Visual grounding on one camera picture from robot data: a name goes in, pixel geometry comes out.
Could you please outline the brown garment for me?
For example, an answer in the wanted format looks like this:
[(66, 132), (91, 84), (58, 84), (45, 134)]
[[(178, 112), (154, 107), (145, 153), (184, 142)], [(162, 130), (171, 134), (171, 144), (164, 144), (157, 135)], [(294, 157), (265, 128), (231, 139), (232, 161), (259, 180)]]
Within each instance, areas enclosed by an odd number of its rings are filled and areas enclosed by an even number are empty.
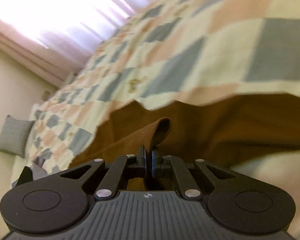
[(206, 106), (175, 101), (153, 111), (138, 102), (112, 112), (75, 167), (96, 158), (112, 163), (140, 147), (185, 162), (202, 158), (229, 168), (258, 157), (300, 150), (300, 97), (237, 95)]

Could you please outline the grey garment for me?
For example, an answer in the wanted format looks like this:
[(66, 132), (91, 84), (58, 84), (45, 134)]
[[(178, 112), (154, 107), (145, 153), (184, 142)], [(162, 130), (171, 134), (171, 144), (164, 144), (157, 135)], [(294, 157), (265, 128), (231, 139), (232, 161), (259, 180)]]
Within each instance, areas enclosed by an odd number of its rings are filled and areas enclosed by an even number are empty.
[(36, 164), (32, 164), (30, 169), (32, 171), (33, 180), (42, 179), (48, 176), (47, 172)]

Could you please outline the grey knit cushion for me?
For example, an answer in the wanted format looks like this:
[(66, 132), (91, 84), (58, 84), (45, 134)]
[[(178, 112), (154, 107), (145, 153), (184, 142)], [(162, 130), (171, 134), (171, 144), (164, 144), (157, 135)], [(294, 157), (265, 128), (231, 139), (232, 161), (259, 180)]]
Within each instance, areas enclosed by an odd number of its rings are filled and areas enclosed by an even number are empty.
[(0, 133), (0, 152), (25, 157), (25, 147), (34, 121), (6, 116)]

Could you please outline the checkered quilt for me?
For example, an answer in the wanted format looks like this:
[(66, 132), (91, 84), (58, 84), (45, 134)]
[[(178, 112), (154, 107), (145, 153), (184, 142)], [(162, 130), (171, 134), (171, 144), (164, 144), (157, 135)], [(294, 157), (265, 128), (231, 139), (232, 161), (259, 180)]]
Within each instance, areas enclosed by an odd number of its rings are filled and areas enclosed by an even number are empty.
[(24, 167), (65, 170), (110, 111), (235, 94), (300, 96), (300, 0), (154, 0), (103, 42), (72, 83), (32, 110)]

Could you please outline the pink curtain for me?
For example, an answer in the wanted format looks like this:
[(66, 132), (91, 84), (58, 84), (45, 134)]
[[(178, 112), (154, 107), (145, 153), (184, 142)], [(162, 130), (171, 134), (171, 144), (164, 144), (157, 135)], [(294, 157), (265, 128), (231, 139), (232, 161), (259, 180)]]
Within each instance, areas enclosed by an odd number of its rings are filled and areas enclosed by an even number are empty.
[(54, 86), (152, 0), (0, 0), (0, 49)]

